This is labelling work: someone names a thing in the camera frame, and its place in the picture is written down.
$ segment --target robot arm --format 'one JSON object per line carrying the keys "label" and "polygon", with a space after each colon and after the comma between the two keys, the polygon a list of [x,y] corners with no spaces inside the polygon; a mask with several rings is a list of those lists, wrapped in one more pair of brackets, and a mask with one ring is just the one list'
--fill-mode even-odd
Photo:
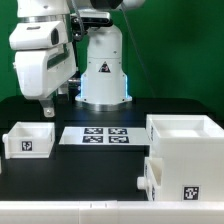
{"label": "robot arm", "polygon": [[[49,96],[76,72],[70,21],[75,0],[17,1],[21,22],[10,36],[11,48],[17,51],[14,67],[23,95],[40,100],[47,111],[49,103],[46,106],[45,102]],[[87,9],[88,14],[89,9],[90,15],[94,14],[93,9],[99,13],[98,10],[119,9],[121,4],[129,9],[142,3],[144,0],[75,1],[78,10]]]}

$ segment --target green backdrop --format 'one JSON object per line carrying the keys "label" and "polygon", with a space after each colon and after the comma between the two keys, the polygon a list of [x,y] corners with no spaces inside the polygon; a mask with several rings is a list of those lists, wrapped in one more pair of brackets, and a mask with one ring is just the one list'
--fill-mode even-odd
{"label": "green backdrop", "polygon": [[[16,0],[0,2],[0,100],[20,94],[8,37],[16,26]],[[134,97],[196,99],[224,119],[224,0],[146,0],[127,12],[141,58],[121,12],[123,70]],[[78,44],[86,67],[87,38]]]}

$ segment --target black table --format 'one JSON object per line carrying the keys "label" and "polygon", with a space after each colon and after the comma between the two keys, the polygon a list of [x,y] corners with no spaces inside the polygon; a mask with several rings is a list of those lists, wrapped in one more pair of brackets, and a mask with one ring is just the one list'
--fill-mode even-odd
{"label": "black table", "polygon": [[56,141],[48,159],[9,159],[1,143],[0,201],[143,201],[137,177],[144,175],[148,146],[59,145],[65,126],[145,127],[147,114],[214,114],[190,99],[134,99],[127,109],[95,112],[74,101],[55,99],[56,117],[47,119],[37,101],[22,96],[0,103],[0,135],[17,121],[55,122]]}

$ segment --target sticker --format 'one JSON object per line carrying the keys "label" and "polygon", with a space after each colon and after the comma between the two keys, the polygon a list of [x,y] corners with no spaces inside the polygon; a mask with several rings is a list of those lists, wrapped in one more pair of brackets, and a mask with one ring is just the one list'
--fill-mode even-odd
{"label": "sticker", "polygon": [[22,151],[33,151],[32,142],[31,141],[23,141],[22,142]]}
{"label": "sticker", "polygon": [[105,61],[103,63],[103,65],[101,66],[99,72],[102,72],[102,73],[111,73],[110,69],[109,69],[109,66],[107,64],[107,62]]}
{"label": "sticker", "polygon": [[199,200],[200,187],[197,186],[184,186],[184,201],[197,201]]}
{"label": "sticker", "polygon": [[109,128],[110,135],[127,135],[128,131],[126,128]]}
{"label": "sticker", "polygon": [[126,136],[109,136],[109,143],[129,143],[129,138]]}
{"label": "sticker", "polygon": [[103,128],[85,128],[84,134],[103,134]]}
{"label": "sticker", "polygon": [[103,136],[84,136],[82,143],[103,143]]}

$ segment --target white plastic bin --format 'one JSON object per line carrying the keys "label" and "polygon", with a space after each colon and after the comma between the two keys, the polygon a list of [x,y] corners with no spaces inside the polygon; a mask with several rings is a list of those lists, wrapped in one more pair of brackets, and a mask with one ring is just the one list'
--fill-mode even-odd
{"label": "white plastic bin", "polygon": [[158,201],[224,200],[224,130],[207,116],[148,115],[147,194]]}
{"label": "white plastic bin", "polygon": [[54,123],[17,122],[2,140],[6,159],[48,158],[55,141]]}

